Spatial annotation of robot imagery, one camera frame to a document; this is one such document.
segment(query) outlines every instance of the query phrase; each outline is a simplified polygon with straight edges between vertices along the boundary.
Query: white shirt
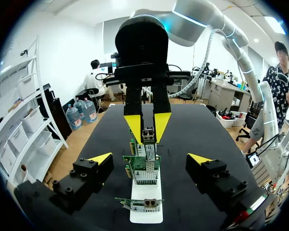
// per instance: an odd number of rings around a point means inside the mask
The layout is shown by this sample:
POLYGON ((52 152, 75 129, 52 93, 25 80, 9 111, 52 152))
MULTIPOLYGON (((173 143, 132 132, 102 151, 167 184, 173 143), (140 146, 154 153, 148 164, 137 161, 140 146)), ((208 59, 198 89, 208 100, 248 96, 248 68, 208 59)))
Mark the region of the white shirt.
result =
MULTIPOLYGON (((86 75, 85 81, 84 81, 84 87, 85 89, 90 89, 90 88, 97 88, 98 93, 95 96, 101 96, 105 95, 106 92, 106 85, 103 84, 103 81, 95 79, 96 75, 101 73, 99 69, 94 69, 90 73, 86 75)), ((98 75, 98 79, 104 79, 106 78, 106 75, 98 75)))

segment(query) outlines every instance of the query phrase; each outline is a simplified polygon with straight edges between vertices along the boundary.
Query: black cabinet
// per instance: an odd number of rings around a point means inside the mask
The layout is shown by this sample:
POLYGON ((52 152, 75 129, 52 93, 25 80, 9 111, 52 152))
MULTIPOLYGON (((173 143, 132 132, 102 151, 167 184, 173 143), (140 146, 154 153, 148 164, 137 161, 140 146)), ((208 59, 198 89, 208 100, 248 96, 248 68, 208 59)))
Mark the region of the black cabinet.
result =
MULTIPOLYGON (((48 116, 46 113, 44 103, 42 101, 39 101, 38 103, 40 105, 39 109, 40 109, 41 114, 47 118, 48 116)), ((68 136, 72 133, 72 129, 67 122, 66 116, 63 112, 63 109, 60 103, 60 99, 55 98, 52 102, 48 102, 48 106, 52 113, 53 119, 57 127, 59 128, 59 131, 61 132, 63 138, 66 140, 68 136)), ((52 132, 54 139, 59 139, 59 137, 50 128, 49 128, 49 131, 52 132)))

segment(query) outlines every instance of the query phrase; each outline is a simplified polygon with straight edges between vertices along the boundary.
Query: ceiling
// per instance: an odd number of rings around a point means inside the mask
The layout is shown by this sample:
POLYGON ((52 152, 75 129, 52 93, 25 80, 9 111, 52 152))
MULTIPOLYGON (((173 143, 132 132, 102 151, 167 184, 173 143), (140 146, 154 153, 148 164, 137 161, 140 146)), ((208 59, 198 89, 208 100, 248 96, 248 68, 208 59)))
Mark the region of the ceiling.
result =
MULTIPOLYGON (((138 9, 171 11, 176 0, 42 0, 39 11, 51 12, 95 26, 97 23, 129 16, 138 9)), ((275 64, 274 42, 282 41, 289 50, 289 37, 275 33, 264 19, 274 15, 259 0, 211 0, 247 35, 249 46, 269 64, 275 64)))

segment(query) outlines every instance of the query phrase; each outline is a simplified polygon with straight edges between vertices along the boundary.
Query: workbench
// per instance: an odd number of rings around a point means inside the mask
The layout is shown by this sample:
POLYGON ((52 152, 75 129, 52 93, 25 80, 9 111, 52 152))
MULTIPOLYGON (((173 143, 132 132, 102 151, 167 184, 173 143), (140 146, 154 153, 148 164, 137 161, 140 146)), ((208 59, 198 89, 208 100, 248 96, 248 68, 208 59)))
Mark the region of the workbench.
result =
MULTIPOLYGON (((144 126, 153 125, 153 105, 143 104, 144 126)), ((130 198, 132 179, 128 178, 123 155, 131 155, 133 138, 123 117, 124 105, 110 107, 83 147, 79 158, 113 153, 114 170, 98 194, 93 194, 73 217, 84 227, 95 230, 197 230, 217 231, 226 218, 212 200, 201 194, 185 170, 187 153, 219 158, 239 180, 248 182, 247 192, 257 185, 248 163, 235 142, 213 114, 202 105, 172 104, 171 117, 157 154, 161 156, 163 222, 134 224, 130 211, 115 197, 130 198)), ((264 224, 264 215, 258 222, 264 224)))
POLYGON ((212 81, 208 104, 215 107, 217 111, 227 108, 227 110, 231 111, 247 112, 249 103, 250 93, 248 91, 241 90, 225 80, 217 79, 216 81, 212 81), (231 106, 234 97, 240 100, 240 104, 231 106))

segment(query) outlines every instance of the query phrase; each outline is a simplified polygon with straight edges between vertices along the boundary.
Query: circuit board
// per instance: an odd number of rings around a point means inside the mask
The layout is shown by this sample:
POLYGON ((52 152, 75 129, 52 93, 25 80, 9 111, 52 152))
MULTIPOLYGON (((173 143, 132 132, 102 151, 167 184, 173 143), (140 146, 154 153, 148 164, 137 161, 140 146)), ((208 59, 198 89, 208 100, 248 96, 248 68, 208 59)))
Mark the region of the circuit board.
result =
POLYGON ((160 205, 164 200, 144 199, 144 200, 131 200, 125 198, 117 198, 123 204, 123 208, 127 208, 134 212, 159 212, 160 205))
POLYGON ((131 154, 136 156, 145 156, 145 146, 137 143, 134 139, 130 139, 131 154))
POLYGON ((157 155, 155 161, 146 161, 144 156, 124 155, 123 160, 129 161, 125 170, 129 178, 134 178, 136 184, 157 183, 160 156, 157 155))

